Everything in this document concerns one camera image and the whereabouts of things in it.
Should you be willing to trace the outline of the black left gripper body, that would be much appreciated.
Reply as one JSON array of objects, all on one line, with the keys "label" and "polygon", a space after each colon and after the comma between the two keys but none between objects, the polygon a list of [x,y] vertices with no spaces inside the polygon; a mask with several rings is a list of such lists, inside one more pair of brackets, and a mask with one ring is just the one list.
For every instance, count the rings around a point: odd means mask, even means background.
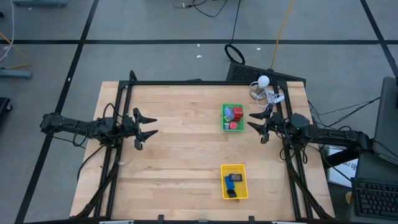
[{"label": "black left gripper body", "polygon": [[143,135],[141,131],[142,116],[138,108],[133,109],[133,117],[125,116],[122,120],[122,127],[124,137],[134,136],[134,147],[141,151],[143,150],[142,142]]}]

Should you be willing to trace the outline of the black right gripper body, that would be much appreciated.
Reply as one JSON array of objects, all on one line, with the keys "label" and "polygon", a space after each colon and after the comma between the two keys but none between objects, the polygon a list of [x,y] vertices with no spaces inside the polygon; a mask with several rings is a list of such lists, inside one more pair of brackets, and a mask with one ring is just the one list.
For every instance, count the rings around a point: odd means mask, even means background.
[{"label": "black right gripper body", "polygon": [[273,112],[273,105],[268,104],[265,108],[269,112],[269,117],[264,119],[264,126],[266,127],[266,133],[262,134],[261,144],[265,144],[269,140],[269,131],[277,132],[281,129],[282,115],[278,112]]}]

